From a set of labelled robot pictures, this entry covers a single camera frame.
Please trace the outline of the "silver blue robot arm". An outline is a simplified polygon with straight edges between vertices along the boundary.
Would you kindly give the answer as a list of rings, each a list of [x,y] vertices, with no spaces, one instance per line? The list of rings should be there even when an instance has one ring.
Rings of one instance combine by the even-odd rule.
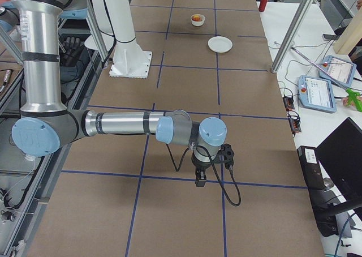
[[[193,152],[195,183],[205,171],[226,164],[225,123],[214,117],[201,122],[187,112],[96,113],[69,110],[61,100],[59,18],[86,19],[89,0],[11,0],[19,12],[26,102],[12,127],[12,138],[24,153],[42,157],[60,147],[97,134],[154,135],[159,142],[184,145]]]

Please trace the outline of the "person's hand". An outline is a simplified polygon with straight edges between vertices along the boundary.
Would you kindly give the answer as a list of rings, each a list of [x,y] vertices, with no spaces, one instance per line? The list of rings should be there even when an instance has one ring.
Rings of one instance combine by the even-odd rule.
[[[350,98],[349,96],[342,98],[343,106],[356,106],[358,111],[361,111],[361,96],[356,96],[355,98]]]

